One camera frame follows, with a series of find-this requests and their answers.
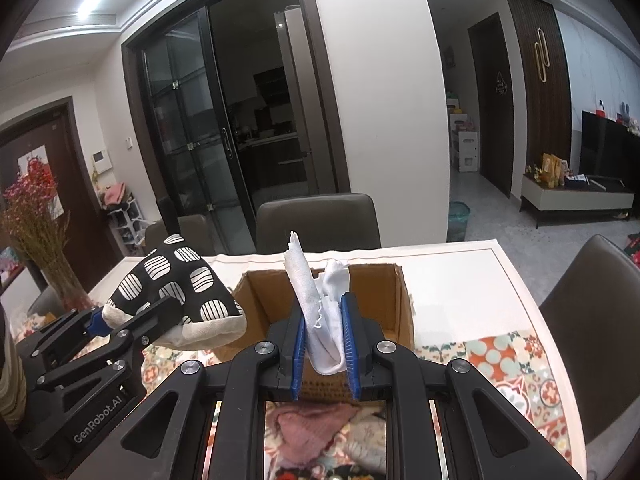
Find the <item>patterned tablecloth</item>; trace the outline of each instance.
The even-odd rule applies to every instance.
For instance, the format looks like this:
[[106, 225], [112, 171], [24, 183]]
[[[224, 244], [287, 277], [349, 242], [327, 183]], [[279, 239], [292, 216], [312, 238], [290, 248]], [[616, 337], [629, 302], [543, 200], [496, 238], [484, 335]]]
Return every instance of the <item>patterned tablecloth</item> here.
[[[79, 355], [85, 354], [105, 344], [107, 338], [95, 338]], [[509, 332], [505, 335], [485, 337], [479, 340], [462, 343], [448, 343], [439, 346], [423, 346], [415, 350], [421, 359], [446, 364], [455, 358], [464, 358], [471, 362], [504, 397], [522, 413], [536, 429], [571, 463], [571, 446], [562, 411], [562, 403], [556, 382], [551, 373], [545, 350], [532, 330]], [[179, 352], [167, 348], [149, 346], [144, 351], [145, 361], [142, 366], [142, 380], [148, 393], [151, 393], [169, 374], [184, 361], [195, 359], [205, 366], [220, 362], [211, 350], [197, 352]], [[218, 403], [214, 421], [209, 435], [209, 447], [205, 471], [209, 466], [209, 457], [216, 432], [216, 422], [220, 411]], [[269, 403], [267, 410], [273, 409]], [[440, 428], [434, 416], [436, 434]], [[313, 476], [324, 478], [327, 473], [339, 465], [353, 464], [345, 453], [344, 447], [351, 431], [351, 423], [347, 423], [329, 443], [318, 459], [310, 466]], [[370, 439], [376, 444], [383, 436], [371, 434]], [[280, 465], [278, 446], [280, 435], [265, 429], [265, 464], [269, 467], [269, 477]], [[438, 438], [438, 452], [442, 465], [442, 477], [447, 480], [448, 474], [444, 461], [442, 442]]]

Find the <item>white table top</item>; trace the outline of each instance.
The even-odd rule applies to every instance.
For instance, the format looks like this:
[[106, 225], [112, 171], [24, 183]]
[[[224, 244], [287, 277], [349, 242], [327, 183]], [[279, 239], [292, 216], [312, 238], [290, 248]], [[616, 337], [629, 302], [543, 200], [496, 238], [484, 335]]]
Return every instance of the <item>white table top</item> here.
[[[536, 302], [496, 240], [384, 248], [373, 251], [306, 253], [315, 268], [327, 260], [350, 264], [396, 263], [414, 307], [415, 344], [469, 341], [516, 330], [535, 330], [556, 379], [572, 448], [572, 462], [586, 478], [586, 449], [575, 396], [556, 344]], [[233, 289], [248, 270], [284, 269], [282, 254], [204, 258]], [[104, 303], [141, 258], [124, 258], [91, 291]]]

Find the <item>wooden door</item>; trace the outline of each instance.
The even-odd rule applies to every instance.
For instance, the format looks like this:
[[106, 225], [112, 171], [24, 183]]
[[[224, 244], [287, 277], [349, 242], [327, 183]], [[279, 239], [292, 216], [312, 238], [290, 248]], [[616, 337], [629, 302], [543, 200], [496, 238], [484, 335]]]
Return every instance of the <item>wooden door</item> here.
[[19, 124], [11, 131], [0, 132], [0, 188], [15, 182], [18, 158], [44, 145], [60, 202], [70, 214], [65, 256], [89, 291], [122, 259], [122, 254], [106, 219], [99, 215], [97, 198], [89, 195], [93, 191], [87, 189], [86, 168], [80, 167], [66, 113], [46, 112], [40, 120], [28, 121], [26, 128]]
[[556, 11], [542, 0], [507, 0], [527, 91], [527, 164], [571, 155], [571, 88]]
[[507, 44], [496, 12], [469, 29], [476, 67], [480, 173], [509, 196], [513, 173], [513, 93]]

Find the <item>television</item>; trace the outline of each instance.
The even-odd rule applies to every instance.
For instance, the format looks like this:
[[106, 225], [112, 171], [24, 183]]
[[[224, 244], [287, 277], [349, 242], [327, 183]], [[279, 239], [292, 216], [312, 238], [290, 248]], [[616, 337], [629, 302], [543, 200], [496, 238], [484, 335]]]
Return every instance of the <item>television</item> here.
[[583, 111], [580, 173], [627, 181], [630, 136], [624, 124]]

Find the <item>dining chair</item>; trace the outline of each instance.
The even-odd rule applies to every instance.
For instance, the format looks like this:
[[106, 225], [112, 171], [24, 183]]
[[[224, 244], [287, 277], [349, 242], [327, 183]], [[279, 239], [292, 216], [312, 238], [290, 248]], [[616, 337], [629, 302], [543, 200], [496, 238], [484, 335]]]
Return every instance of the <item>dining chair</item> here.
[[631, 478], [640, 457], [640, 269], [595, 235], [540, 311], [574, 390], [588, 479]]
[[306, 252], [379, 249], [380, 232], [370, 196], [338, 193], [266, 202], [256, 217], [259, 254], [287, 250], [289, 234], [298, 233]]
[[65, 307], [62, 305], [60, 297], [52, 286], [47, 285], [47, 288], [40, 293], [29, 307], [27, 316], [33, 316], [33, 314], [38, 314], [38, 316], [53, 314], [55, 317], [65, 315]]
[[[215, 256], [216, 250], [211, 237], [211, 228], [204, 215], [187, 215], [178, 217], [180, 234], [190, 247], [200, 256]], [[149, 254], [168, 237], [164, 221], [156, 222], [146, 228], [145, 254]]]

